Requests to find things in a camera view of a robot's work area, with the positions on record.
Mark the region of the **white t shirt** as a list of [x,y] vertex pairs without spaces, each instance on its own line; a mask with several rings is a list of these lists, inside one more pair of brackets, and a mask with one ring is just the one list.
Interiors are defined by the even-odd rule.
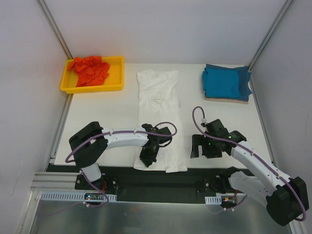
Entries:
[[144,171],[165,171],[166,173],[187,171],[184,152],[183,127],[179,115],[179,100],[176,92],[179,71],[158,72],[145,70],[137,73],[139,84],[138,124],[155,126],[170,122],[177,127],[169,146],[160,148],[156,162],[145,166],[136,156],[134,168]]

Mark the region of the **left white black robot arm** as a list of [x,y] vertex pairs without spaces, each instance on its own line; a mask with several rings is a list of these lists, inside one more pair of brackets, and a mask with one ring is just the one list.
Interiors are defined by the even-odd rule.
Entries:
[[105,182],[99,169],[97,160],[104,151],[136,146],[141,148],[139,159],[144,166],[149,167],[156,162],[156,156],[160,148],[168,146],[172,137],[177,133],[171,133],[168,127],[159,128],[158,125],[142,124],[131,129],[103,131],[97,121],[93,121],[74,134],[69,139],[71,153],[65,159],[66,163],[73,162],[81,169],[86,184],[93,190],[105,190]]

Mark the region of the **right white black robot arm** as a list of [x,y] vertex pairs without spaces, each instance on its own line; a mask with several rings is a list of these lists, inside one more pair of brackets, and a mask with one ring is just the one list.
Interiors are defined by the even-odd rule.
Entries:
[[[250,178],[242,170],[232,166],[209,182],[211,190],[222,194],[232,190],[243,192],[262,204],[270,217],[281,226],[294,220],[306,220],[309,199],[307,186],[302,178],[292,178],[270,164],[239,131],[228,132],[219,119],[207,122],[202,118],[201,121],[200,125],[196,125],[197,129],[206,130],[192,136],[191,157],[203,155],[210,159],[227,153],[254,175],[254,178]],[[202,147],[202,153],[199,152],[199,146]]]

